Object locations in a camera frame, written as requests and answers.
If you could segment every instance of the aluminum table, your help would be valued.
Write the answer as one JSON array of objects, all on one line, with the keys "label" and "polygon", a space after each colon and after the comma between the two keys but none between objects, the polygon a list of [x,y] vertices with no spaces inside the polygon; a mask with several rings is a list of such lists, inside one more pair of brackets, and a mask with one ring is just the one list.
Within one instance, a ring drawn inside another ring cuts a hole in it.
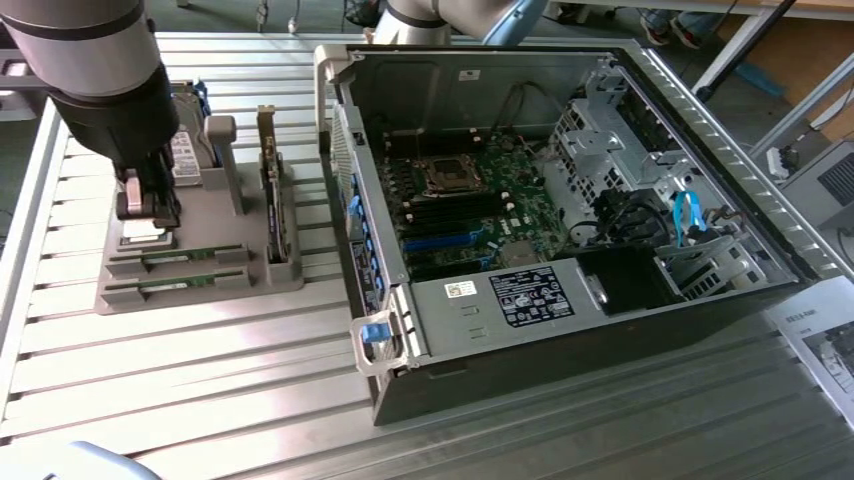
[{"label": "aluminum table", "polygon": [[237,161],[257,158],[256,106],[276,106],[308,283],[96,315],[112,170],[48,106],[0,264],[0,461],[86,440],[181,480],[854,475],[850,430],[757,318],[680,351],[373,427],[313,133],[313,47],[358,37],[158,41],[170,78],[204,79],[213,113],[236,118]]}]

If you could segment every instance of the floor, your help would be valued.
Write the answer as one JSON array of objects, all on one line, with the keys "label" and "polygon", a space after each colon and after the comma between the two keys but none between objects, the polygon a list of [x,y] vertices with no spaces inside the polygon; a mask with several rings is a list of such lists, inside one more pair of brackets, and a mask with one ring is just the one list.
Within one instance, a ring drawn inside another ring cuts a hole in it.
[{"label": "floor", "polygon": [[[340,32],[342,1],[306,0],[302,3],[298,31],[305,33]],[[156,22],[157,30],[180,32],[253,32],[256,29],[256,5],[256,0],[193,0],[188,8],[177,8],[173,0],[149,0],[146,2],[148,12]],[[286,32],[293,6],[293,0],[270,1],[266,32]],[[611,38],[643,36],[637,23],[637,12],[633,9],[621,9],[613,20],[603,18],[604,10],[604,7],[595,8],[583,26],[563,26],[543,18],[531,35]],[[358,33],[360,28],[344,22],[342,31]],[[720,45],[709,44],[696,52],[673,42],[660,48],[660,54],[676,72],[684,70],[683,79],[689,85],[699,78],[719,48]],[[791,109],[783,100],[763,93],[736,76],[732,76],[723,83],[708,105],[745,148],[759,140]],[[0,128],[0,145],[2,145],[0,150],[0,209],[4,211],[14,209],[25,172],[25,159],[29,156],[36,128],[36,121],[4,123]],[[810,153],[818,153],[827,144],[820,138],[808,138],[803,143],[800,145],[802,156],[806,158]],[[10,215],[0,213],[0,245],[9,222]]]}]

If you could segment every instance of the white sticker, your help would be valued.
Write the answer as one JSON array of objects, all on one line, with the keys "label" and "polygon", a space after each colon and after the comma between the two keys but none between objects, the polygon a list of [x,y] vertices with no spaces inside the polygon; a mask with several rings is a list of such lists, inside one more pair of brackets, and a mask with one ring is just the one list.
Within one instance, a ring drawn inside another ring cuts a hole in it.
[{"label": "white sticker", "polygon": [[477,293],[475,282],[472,281],[445,283],[444,291],[448,294],[448,298],[464,297],[465,295],[475,295]]},{"label": "white sticker", "polygon": [[189,257],[186,255],[178,255],[174,257],[149,258],[148,260],[145,260],[145,263],[149,265],[157,265],[158,263],[176,263],[188,261]]},{"label": "white sticker", "polygon": [[172,167],[174,178],[200,175],[196,152],[192,148],[189,134],[184,130],[180,130],[172,137],[172,158],[174,159],[174,167]]},{"label": "white sticker", "polygon": [[460,70],[459,71],[459,81],[460,82],[471,82],[473,80],[480,79],[480,70]]},{"label": "white sticker", "polygon": [[180,283],[169,283],[168,285],[157,285],[153,287],[140,287],[138,291],[142,293],[154,293],[154,292],[162,292],[165,290],[180,290],[182,288],[189,288],[189,285],[184,282],[180,282]]}]

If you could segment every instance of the power supply label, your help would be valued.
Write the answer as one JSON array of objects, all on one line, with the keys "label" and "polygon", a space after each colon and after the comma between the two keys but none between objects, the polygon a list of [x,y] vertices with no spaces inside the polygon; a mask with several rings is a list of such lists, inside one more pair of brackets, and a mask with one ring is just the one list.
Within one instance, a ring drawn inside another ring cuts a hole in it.
[{"label": "power supply label", "polygon": [[511,327],[575,315],[551,267],[495,275],[489,282]]}]

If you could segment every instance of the gray robot arm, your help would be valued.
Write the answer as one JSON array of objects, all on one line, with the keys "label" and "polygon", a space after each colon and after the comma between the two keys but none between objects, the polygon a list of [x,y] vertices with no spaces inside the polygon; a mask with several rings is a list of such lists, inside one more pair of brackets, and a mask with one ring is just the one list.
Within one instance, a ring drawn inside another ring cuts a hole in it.
[{"label": "gray robot arm", "polygon": [[451,27],[484,45],[515,45],[547,0],[388,0],[375,43],[447,44]]},{"label": "gray robot arm", "polygon": [[0,17],[72,135],[112,160],[118,218],[177,226],[177,114],[142,0],[0,0]]}]

